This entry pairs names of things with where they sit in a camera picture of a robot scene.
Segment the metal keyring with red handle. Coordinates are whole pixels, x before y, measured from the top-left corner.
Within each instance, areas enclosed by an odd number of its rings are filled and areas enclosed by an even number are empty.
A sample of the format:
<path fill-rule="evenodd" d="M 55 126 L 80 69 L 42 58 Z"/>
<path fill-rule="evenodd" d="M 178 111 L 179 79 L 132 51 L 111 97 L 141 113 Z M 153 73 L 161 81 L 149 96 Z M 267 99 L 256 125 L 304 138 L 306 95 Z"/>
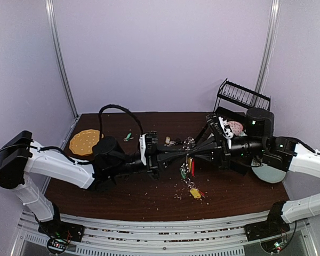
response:
<path fill-rule="evenodd" d="M 189 151 L 195 147 L 195 140 L 192 137 L 188 137 L 182 145 L 184 151 Z M 193 158 L 189 157 L 188 154 L 185 156 L 184 163 L 180 166 L 180 174 L 183 182 L 188 186 L 189 189 L 195 188 L 192 181 L 193 175 Z"/>

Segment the key with yellow tag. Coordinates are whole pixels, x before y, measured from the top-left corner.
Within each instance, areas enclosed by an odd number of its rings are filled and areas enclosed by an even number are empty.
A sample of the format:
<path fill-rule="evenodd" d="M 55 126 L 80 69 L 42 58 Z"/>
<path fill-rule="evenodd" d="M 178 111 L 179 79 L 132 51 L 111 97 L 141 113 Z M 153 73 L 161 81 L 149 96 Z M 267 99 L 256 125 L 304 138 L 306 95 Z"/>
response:
<path fill-rule="evenodd" d="M 191 157 L 187 157 L 186 158 L 186 169 L 187 169 L 187 173 L 191 174 Z"/>

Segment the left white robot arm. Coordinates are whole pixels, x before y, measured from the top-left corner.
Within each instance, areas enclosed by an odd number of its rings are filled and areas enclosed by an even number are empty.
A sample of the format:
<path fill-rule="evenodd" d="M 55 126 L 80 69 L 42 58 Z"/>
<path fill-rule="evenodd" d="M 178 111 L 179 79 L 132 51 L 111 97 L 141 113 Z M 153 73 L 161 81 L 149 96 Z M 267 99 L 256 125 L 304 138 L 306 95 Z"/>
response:
<path fill-rule="evenodd" d="M 55 146 L 43 147 L 31 136 L 22 131 L 0 149 L 0 187 L 15 192 L 34 214 L 39 232 L 62 244 L 80 242 L 84 227 L 61 220 L 58 207 L 41 193 L 31 173 L 102 192 L 116 185 L 116 178 L 130 174 L 146 172 L 157 179 L 160 171 L 187 156 L 183 149 L 159 145 L 156 132 L 141 135 L 138 151 L 130 155 L 114 137 L 106 136 L 93 146 L 91 161 L 69 157 Z"/>

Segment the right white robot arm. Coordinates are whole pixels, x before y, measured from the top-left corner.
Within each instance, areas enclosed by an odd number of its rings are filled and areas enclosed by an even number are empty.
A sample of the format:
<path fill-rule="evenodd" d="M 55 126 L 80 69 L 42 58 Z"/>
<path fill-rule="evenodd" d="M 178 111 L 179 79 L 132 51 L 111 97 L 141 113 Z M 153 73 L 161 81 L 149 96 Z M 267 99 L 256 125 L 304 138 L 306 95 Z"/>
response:
<path fill-rule="evenodd" d="M 300 172 L 320 178 L 320 151 L 292 137 L 274 136 L 274 114 L 261 108 L 237 113 L 223 107 L 206 117 L 212 136 L 188 152 L 230 169 L 231 163 L 251 168 L 258 178 L 269 182 L 275 171 Z M 272 205 L 265 221 L 245 225 L 248 241 L 289 231 L 290 224 L 320 215 L 320 193 Z"/>

